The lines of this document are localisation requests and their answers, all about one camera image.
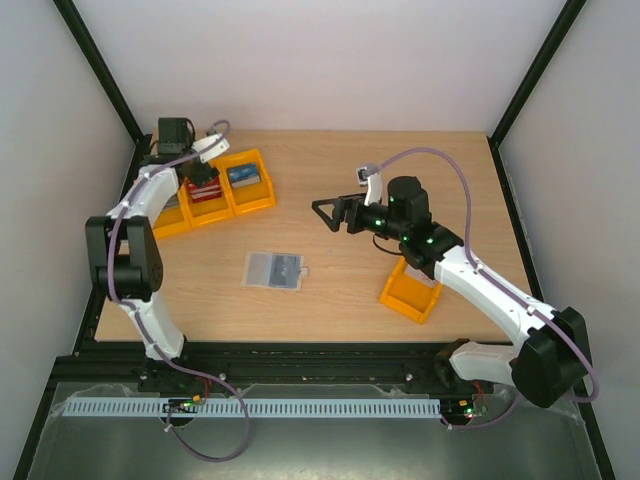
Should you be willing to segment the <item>yellow three-compartment bin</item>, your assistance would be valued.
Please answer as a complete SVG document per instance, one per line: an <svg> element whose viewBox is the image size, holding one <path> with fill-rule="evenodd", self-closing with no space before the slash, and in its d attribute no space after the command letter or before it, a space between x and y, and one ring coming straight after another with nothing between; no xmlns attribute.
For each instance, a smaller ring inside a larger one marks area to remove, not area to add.
<svg viewBox="0 0 640 480"><path fill-rule="evenodd" d="M227 169L249 162L257 164L261 182L243 188L232 188L228 180ZM172 208L166 207L153 226L153 232L158 239L186 233L199 227L230 220L276 205L272 180L263 156L257 148L218 157L210 164L220 172L218 178L223 189L223 196L210 201L193 203L188 196L187 180L185 180L174 196L177 203Z"/></svg>

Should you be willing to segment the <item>red card stack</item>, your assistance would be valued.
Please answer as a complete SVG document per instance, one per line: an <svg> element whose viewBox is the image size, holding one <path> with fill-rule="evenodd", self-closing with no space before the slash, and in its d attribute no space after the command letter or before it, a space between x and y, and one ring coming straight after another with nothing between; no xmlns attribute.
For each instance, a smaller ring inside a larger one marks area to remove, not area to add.
<svg viewBox="0 0 640 480"><path fill-rule="evenodd" d="M202 186L197 186L195 183L187 180L186 190L193 203L210 201L223 196L223 189L218 177L210 180Z"/></svg>

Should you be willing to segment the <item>beige leather card holder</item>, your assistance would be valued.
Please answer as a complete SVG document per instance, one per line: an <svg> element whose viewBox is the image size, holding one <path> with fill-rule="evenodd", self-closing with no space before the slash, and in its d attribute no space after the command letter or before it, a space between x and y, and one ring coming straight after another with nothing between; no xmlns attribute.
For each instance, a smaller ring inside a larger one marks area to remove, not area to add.
<svg viewBox="0 0 640 480"><path fill-rule="evenodd" d="M245 256L243 287L299 291L309 268L302 255L249 251Z"/></svg>

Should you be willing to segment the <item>small yellow bin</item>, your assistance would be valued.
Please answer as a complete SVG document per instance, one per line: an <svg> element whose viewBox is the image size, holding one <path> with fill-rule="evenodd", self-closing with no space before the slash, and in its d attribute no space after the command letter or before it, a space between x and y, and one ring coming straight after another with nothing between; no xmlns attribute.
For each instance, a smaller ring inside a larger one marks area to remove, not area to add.
<svg viewBox="0 0 640 480"><path fill-rule="evenodd" d="M441 283L400 258L386 281L379 302L422 325L438 303L441 291Z"/></svg>

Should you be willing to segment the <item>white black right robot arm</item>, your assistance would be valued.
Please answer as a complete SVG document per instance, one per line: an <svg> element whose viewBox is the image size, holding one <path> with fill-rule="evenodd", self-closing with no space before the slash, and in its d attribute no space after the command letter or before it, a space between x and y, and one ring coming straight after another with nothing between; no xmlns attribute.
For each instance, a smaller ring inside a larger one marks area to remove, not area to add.
<svg viewBox="0 0 640 480"><path fill-rule="evenodd" d="M574 308L558 310L506 281L484 264L466 240L435 222L420 181L400 176L387 185L388 202L366 192L315 200L312 210L336 232L370 231L399 244L406 263L469 301L508 337L510 345L458 341L436 367L445 390L470 380L509 385L532 404L548 408L592 373L584 317Z"/></svg>

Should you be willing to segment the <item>black right frame post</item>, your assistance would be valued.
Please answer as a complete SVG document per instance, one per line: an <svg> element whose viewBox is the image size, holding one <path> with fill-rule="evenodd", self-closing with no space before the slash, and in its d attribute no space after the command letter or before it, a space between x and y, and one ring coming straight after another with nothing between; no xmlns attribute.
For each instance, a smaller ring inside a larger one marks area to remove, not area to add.
<svg viewBox="0 0 640 480"><path fill-rule="evenodd" d="M564 2L497 126L488 139L492 151L498 150L506 139L547 67L586 4L587 0L567 0Z"/></svg>

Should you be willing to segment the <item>black left frame post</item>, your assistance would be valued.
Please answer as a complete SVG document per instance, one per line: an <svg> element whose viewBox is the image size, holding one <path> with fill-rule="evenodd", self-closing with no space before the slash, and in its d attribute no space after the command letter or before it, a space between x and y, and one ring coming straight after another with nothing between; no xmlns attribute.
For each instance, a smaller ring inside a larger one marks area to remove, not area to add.
<svg viewBox="0 0 640 480"><path fill-rule="evenodd" d="M146 138L88 26L72 0L53 0L68 31L100 84L123 127L134 143Z"/></svg>

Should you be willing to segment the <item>black frame post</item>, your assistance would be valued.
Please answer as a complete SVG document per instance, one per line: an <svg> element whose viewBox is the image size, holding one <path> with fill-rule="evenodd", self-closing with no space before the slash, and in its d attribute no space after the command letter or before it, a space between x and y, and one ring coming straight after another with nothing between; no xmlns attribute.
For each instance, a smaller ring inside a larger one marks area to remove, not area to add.
<svg viewBox="0 0 640 480"><path fill-rule="evenodd" d="M587 0L567 0L564 2L497 126L488 139L492 151L498 150L506 139L547 67L586 4Z"/></svg>
<svg viewBox="0 0 640 480"><path fill-rule="evenodd" d="M134 143L146 138L88 26L72 0L53 0L68 31L100 84L123 127Z"/></svg>

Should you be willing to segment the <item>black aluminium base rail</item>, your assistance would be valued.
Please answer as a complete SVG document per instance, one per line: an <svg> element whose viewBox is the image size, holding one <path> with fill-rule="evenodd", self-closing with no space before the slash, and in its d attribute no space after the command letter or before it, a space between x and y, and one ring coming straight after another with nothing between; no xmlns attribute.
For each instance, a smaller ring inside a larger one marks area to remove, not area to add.
<svg viewBox="0 0 640 480"><path fill-rule="evenodd" d="M190 342L175 363L235 387L253 384L374 385L409 394L472 395L486 382L439 378L443 343Z"/></svg>

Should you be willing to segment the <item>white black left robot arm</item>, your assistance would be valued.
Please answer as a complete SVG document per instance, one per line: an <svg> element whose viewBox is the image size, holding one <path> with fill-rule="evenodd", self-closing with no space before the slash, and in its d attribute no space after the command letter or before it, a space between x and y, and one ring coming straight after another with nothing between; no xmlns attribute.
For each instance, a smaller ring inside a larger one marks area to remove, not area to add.
<svg viewBox="0 0 640 480"><path fill-rule="evenodd" d="M210 161L229 149L230 131L219 120L197 139L189 119L159 119L156 151L143 157L132 186L106 215L86 221L93 286L128 315L152 360L180 357L186 342L160 292L164 265L153 227L186 180L202 185L219 176Z"/></svg>

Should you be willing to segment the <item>blue card stack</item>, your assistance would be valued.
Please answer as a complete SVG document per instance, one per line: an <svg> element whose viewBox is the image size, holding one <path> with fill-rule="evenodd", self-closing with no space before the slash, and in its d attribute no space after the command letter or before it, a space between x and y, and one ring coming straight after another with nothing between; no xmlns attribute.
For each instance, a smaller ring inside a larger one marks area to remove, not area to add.
<svg viewBox="0 0 640 480"><path fill-rule="evenodd" d="M227 176L232 188L243 188L261 182L261 175L256 163L249 162L227 169Z"/></svg>

